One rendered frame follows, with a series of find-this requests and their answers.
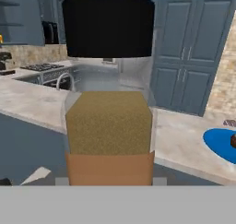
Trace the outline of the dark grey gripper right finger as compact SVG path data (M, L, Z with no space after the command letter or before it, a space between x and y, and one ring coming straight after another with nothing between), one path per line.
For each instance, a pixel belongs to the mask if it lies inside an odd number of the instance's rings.
M165 186L170 183L171 175L165 170L154 170L153 171L153 185Z

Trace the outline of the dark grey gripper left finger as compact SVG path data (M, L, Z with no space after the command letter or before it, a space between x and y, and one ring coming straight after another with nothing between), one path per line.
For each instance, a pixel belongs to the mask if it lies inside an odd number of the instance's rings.
M54 171L51 174L52 185L65 186L69 185L67 171L64 169Z

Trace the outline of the cinnamon bottle with black cap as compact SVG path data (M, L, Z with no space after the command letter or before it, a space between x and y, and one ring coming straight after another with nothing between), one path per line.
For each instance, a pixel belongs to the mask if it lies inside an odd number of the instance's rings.
M67 53L138 58L152 52L151 0L64 0ZM141 92L113 83L83 92L65 114L72 185L150 185L153 114Z

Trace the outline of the blue counter base panel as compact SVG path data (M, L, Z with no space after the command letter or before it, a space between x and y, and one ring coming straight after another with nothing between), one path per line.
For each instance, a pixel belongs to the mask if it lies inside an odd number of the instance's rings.
M0 180L20 185L40 167L67 176L65 136L0 113Z

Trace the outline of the blue plate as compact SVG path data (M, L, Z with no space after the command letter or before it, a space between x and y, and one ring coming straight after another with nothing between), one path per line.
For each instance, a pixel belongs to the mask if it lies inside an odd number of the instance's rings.
M230 139L236 131L223 128L208 129L203 133L205 144L219 157L236 164L236 147L230 144Z

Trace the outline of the silver curved tap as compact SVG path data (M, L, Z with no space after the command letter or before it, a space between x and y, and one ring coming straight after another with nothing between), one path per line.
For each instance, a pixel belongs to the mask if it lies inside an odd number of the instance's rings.
M75 90L75 80L73 78L73 76L67 72L63 73L62 75L60 75L56 81L56 89L59 90L60 89L60 85L62 83L65 83L65 82L70 82L70 87L69 89L71 91L74 91Z

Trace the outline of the silver oven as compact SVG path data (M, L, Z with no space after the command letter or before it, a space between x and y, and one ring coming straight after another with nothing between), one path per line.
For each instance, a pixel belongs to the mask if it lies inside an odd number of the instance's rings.
M55 88L58 77L65 72L71 74L69 68L54 69L53 71L41 72L37 77L37 82L39 85ZM70 82L65 82L60 85L60 89L70 90L69 87Z

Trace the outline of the black gas hob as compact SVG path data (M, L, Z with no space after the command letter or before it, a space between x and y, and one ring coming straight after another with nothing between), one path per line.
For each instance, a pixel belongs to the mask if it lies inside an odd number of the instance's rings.
M45 63L45 64L21 66L21 69L43 72L43 71L48 71L48 70L59 69L62 67L63 67L63 65Z

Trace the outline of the tall blue cupboard run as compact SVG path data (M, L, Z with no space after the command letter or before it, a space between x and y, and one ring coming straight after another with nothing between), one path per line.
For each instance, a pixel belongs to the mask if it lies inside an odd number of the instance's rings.
M152 0L156 31L151 87L160 108L202 116L236 0Z

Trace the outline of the black coffee machine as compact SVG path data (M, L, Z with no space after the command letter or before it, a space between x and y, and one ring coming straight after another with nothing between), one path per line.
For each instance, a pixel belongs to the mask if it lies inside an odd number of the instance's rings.
M0 52L0 76L13 75L16 73L15 70L6 69L6 61L12 58L10 52Z

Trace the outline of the black microwave oven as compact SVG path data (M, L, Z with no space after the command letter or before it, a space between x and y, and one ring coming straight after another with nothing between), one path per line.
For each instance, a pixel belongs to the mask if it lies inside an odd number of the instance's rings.
M43 21L42 22L44 42L46 44L58 44L58 29L57 24L53 22Z

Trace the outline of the blue wall cupboard run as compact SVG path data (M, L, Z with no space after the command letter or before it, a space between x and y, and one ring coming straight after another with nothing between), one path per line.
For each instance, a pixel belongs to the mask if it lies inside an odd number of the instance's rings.
M65 44L64 0L0 0L0 46L44 46L42 22L57 24L58 44Z

